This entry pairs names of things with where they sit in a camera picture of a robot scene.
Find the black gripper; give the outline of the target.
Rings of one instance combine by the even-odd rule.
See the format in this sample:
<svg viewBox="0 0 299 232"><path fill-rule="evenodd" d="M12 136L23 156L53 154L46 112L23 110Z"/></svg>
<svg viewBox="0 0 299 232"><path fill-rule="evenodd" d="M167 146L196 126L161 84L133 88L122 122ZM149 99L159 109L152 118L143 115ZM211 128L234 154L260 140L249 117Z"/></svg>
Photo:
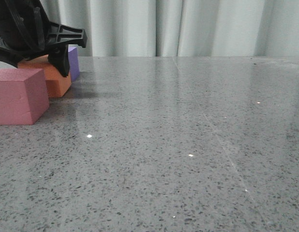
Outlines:
<svg viewBox="0 0 299 232"><path fill-rule="evenodd" d="M85 30L49 20L39 0L0 0L1 62L16 67L23 59L48 55L49 63L67 77L71 44L85 48Z"/></svg>

